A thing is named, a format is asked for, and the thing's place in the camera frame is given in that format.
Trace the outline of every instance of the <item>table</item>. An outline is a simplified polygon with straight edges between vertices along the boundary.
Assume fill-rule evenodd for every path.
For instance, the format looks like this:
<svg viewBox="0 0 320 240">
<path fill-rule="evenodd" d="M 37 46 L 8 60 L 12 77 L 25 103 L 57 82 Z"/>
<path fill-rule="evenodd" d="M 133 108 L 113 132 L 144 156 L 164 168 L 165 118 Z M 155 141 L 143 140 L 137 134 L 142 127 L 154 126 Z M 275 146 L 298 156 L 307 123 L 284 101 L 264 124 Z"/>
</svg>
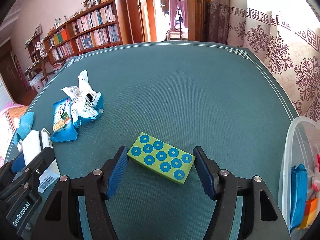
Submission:
<svg viewBox="0 0 320 240">
<path fill-rule="evenodd" d="M 53 144 L 61 175 L 87 175 L 145 132 L 189 153 L 202 146 L 235 176 L 260 175 L 277 201 L 287 129 L 297 113 L 248 49 L 167 41 L 74 57 L 30 105 L 34 130 L 52 131 L 52 104 L 66 96 L 60 89 L 78 84 L 84 69 L 93 90 L 103 93 L 104 113 L 80 128 L 76 141 Z M 17 154 L 10 147 L 7 157 Z M 42 194 L 44 200 L 52 187 Z M 199 240 L 215 203 L 204 193 L 194 167 L 180 186 L 130 161 L 106 205 L 120 240 Z M 238 199 L 230 239 L 237 238 L 241 207 Z M 83 199 L 80 213 L 85 215 Z M 82 227 L 90 239 L 85 218 Z"/>
<path fill-rule="evenodd" d="M 24 75 L 25 76 L 29 76 L 29 80 L 32 80 L 33 79 L 33 76 L 31 75 L 31 72 L 34 71 L 34 70 L 39 70 L 39 72 L 42 70 L 43 72 L 43 77 L 45 79 L 46 82 L 48 82 L 48 75 L 47 75 L 47 70 L 45 69 L 45 63 L 46 62 L 50 62 L 49 60 L 49 57 L 46 56 L 46 57 L 41 57 L 39 59 L 39 61 L 32 67 L 28 68 Z"/>
</svg>

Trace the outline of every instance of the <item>wooden door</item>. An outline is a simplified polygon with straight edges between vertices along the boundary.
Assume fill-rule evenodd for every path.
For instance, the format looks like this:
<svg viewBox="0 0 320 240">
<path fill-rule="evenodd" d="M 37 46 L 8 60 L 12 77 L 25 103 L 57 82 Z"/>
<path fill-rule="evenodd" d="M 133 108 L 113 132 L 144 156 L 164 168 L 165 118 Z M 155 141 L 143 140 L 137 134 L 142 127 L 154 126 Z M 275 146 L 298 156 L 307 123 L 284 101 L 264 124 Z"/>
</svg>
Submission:
<svg viewBox="0 0 320 240">
<path fill-rule="evenodd" d="M 17 101 L 26 90 L 13 63 L 10 52 L 0 57 L 0 73 L 11 97 L 14 101 Z"/>
<path fill-rule="evenodd" d="M 208 1 L 188 0 L 188 41 L 204 41 Z"/>
</svg>

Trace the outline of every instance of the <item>green book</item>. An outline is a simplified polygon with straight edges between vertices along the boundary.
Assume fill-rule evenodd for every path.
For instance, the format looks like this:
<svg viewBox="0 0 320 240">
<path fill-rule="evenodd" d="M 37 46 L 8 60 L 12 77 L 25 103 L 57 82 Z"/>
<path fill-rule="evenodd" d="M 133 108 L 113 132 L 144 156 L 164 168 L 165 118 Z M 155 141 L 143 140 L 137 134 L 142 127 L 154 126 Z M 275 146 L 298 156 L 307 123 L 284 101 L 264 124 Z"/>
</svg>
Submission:
<svg viewBox="0 0 320 240">
<path fill-rule="evenodd" d="M 63 38 L 62 38 L 61 33 L 57 33 L 57 36 L 58 36 L 58 40 L 59 40 L 59 42 L 63 42 Z"/>
<path fill-rule="evenodd" d="M 195 156 L 141 133 L 127 155 L 147 169 L 184 184 Z"/>
</svg>

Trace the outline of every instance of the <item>wooden desk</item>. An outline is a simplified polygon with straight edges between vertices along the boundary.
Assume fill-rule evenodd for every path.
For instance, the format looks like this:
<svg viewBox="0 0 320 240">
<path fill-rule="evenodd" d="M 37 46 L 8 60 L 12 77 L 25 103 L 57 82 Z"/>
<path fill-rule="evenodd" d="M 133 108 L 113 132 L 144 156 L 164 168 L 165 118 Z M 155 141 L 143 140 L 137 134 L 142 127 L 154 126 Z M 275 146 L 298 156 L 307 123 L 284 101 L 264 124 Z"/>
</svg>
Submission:
<svg viewBox="0 0 320 240">
<path fill-rule="evenodd" d="M 39 59 L 39 61 L 34 65 L 34 66 L 32 66 L 31 68 L 28 68 L 26 71 L 25 71 L 25 73 L 24 73 L 24 75 L 25 76 L 29 76 L 29 80 L 32 80 L 33 79 L 33 76 L 32 76 L 32 74 L 31 74 L 31 72 L 32 71 L 36 71 L 36 73 L 38 74 L 38 73 L 40 73 L 41 72 L 41 70 L 42 70 L 42 72 L 43 72 L 43 77 L 44 77 L 44 79 L 45 79 L 45 81 L 46 82 L 48 82 L 48 75 L 47 75 L 47 71 L 46 71 L 46 69 L 45 69 L 45 63 L 46 62 L 49 62 L 50 60 L 49 60 L 49 57 L 48 56 L 46 56 L 46 57 L 41 57 L 40 59 Z"/>
</svg>

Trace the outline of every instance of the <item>white box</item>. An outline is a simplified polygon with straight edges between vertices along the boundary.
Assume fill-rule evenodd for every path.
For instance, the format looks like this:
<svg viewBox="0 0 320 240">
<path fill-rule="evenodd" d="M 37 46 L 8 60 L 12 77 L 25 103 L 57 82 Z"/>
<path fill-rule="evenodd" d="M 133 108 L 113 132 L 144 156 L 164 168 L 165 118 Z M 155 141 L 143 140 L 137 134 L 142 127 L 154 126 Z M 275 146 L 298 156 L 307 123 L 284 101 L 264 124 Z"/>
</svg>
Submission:
<svg viewBox="0 0 320 240">
<path fill-rule="evenodd" d="M 24 162 L 28 165 L 45 147 L 52 147 L 50 139 L 50 133 L 46 129 L 42 131 L 32 130 L 22 142 Z M 39 177 L 38 191 L 43 193 L 44 190 L 49 187 L 56 178 L 60 177 L 59 168 L 56 159 L 50 164 L 50 166 Z"/>
</svg>

